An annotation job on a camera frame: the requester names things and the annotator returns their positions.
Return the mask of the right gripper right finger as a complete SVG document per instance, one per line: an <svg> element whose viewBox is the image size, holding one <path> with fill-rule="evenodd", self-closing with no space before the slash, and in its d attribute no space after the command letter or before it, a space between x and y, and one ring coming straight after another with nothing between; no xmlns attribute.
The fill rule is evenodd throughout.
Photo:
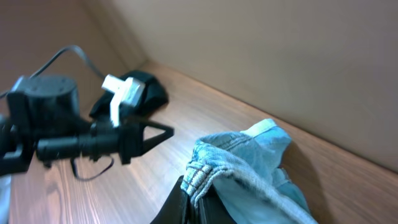
<svg viewBox="0 0 398 224"><path fill-rule="evenodd" d="M228 213L214 185L198 201L200 224L236 224Z"/></svg>

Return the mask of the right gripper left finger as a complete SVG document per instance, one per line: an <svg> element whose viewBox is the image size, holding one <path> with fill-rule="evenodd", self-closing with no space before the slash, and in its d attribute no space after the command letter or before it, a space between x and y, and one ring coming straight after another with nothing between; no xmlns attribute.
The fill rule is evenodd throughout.
<svg viewBox="0 0 398 224"><path fill-rule="evenodd" d="M162 208L150 224L187 224L189 216L189 198L181 189L183 176L180 176Z"/></svg>

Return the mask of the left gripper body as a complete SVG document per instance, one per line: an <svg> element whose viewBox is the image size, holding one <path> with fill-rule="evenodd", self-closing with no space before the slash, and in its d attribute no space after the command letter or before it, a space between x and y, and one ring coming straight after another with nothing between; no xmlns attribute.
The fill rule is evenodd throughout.
<svg viewBox="0 0 398 224"><path fill-rule="evenodd" d="M93 132L45 137L36 144L36 155L43 162L76 157L97 159L103 155L119 154L122 164L145 154L143 127L137 122L126 122L117 128L105 126Z"/></svg>

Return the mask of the light blue denim shorts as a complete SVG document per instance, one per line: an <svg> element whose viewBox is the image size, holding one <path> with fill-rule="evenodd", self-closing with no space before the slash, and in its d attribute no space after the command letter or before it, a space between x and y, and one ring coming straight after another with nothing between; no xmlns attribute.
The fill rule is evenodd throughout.
<svg viewBox="0 0 398 224"><path fill-rule="evenodd" d="M302 191L280 166L291 142L272 119L201 137L180 188L198 208L213 187L236 223L315 223Z"/></svg>

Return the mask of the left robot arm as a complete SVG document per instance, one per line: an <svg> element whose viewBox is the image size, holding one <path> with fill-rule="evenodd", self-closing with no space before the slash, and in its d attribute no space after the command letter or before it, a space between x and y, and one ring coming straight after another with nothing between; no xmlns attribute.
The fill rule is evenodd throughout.
<svg viewBox="0 0 398 224"><path fill-rule="evenodd" d="M79 157L97 161L117 153L130 164L171 138L170 126L137 116L122 116L121 108L137 106L145 85L107 75L102 88L113 94L106 121L89 122L80 116L77 84L64 76L20 77L6 95L10 116L1 117L1 176L28 171L33 157L50 167L68 159L74 177Z"/></svg>

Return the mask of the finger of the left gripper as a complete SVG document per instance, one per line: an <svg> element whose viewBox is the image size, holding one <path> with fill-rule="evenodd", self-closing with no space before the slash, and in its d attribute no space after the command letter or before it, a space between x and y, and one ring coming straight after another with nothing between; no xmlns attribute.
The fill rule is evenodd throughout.
<svg viewBox="0 0 398 224"><path fill-rule="evenodd" d="M170 139L174 135L174 128L171 126L167 126L165 124L161 124L155 121L150 121L150 120L144 120L142 122L143 129L146 127L154 128L154 129L159 129L163 130L163 133L160 133L156 136L153 136L149 139L143 140L142 143L142 152L147 153L162 142Z"/></svg>

